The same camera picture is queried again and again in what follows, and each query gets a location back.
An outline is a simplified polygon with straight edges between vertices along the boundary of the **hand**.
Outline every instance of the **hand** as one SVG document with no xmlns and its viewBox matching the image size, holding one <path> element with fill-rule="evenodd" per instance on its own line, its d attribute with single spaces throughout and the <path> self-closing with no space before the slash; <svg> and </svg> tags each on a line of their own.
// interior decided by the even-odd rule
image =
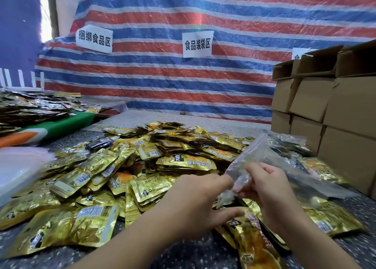
<svg viewBox="0 0 376 269">
<path fill-rule="evenodd" d="M 307 219 L 282 169 L 265 163 L 250 163 L 244 168 L 253 179 L 237 191 L 238 197 L 257 202 L 272 231 L 281 235 L 295 221 Z"/>
<path fill-rule="evenodd" d="M 153 209 L 150 219 L 166 225 L 173 241 L 201 237 L 204 233 L 243 216 L 237 208 L 213 210 L 218 195 L 230 190 L 233 180 L 228 175 L 182 175 Z"/>
</svg>

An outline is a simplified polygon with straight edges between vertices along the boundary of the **granite countertop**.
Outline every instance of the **granite countertop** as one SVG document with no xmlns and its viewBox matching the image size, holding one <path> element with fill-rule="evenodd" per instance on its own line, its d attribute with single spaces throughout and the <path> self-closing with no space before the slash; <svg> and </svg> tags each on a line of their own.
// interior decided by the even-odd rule
<svg viewBox="0 0 376 269">
<path fill-rule="evenodd" d="M 104 134 L 81 130 L 42 146 L 54 151 L 55 149 L 71 146 L 99 135 L 103 136 Z M 375 268 L 376 202 L 364 195 L 351 199 L 336 200 L 335 202 L 354 214 L 368 229 L 366 233 L 344 235 L 336 238 L 335 241 L 354 257 L 362 268 Z M 7 248 L 26 224 L 27 222 L 8 230 L 0 231 L 0 256 L 6 252 Z M 124 222 L 117 221 L 114 235 L 123 229 Z M 67 246 L 47 249 L 31 256 L 1 260 L 0 269 L 66 268 L 92 250 L 91 248 Z M 284 256 L 284 260 L 290 268 L 302 268 L 293 254 L 284 254 L 284 252 L 281 252 L 281 255 Z M 231 248 L 217 232 L 212 231 L 201 239 L 174 244 L 157 257 L 150 268 L 240 269 L 241 266 L 237 251 Z"/>
</svg>

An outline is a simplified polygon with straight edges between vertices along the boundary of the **stack of cardboard boxes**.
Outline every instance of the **stack of cardboard boxes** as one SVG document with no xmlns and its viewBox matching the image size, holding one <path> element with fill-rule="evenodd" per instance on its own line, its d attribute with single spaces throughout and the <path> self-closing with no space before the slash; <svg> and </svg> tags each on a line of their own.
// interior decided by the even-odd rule
<svg viewBox="0 0 376 269">
<path fill-rule="evenodd" d="M 375 52 L 376 40 L 277 64 L 271 123 L 277 133 L 305 136 L 308 148 L 374 199 Z"/>
</svg>

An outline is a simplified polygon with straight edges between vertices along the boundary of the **striped tarp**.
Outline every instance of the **striped tarp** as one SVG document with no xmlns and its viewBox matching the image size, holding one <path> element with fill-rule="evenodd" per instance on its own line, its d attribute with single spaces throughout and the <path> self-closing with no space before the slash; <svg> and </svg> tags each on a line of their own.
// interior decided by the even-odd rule
<svg viewBox="0 0 376 269">
<path fill-rule="evenodd" d="M 87 24 L 114 31 L 113 54 L 82 50 Z M 210 58 L 183 58 L 182 32 L 214 30 Z M 127 98 L 128 107 L 270 123 L 273 65 L 293 48 L 376 37 L 376 0 L 81 0 L 72 36 L 45 45 L 46 88 Z"/>
</svg>

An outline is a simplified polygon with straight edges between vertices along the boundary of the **blue wall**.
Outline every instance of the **blue wall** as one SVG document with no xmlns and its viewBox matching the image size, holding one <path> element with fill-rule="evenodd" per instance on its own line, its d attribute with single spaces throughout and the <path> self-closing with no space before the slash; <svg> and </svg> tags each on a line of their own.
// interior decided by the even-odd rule
<svg viewBox="0 0 376 269">
<path fill-rule="evenodd" d="M 40 0 L 0 0 L 0 67 L 10 70 L 13 86 L 19 86 L 18 69 L 31 86 L 41 48 Z"/>
</svg>

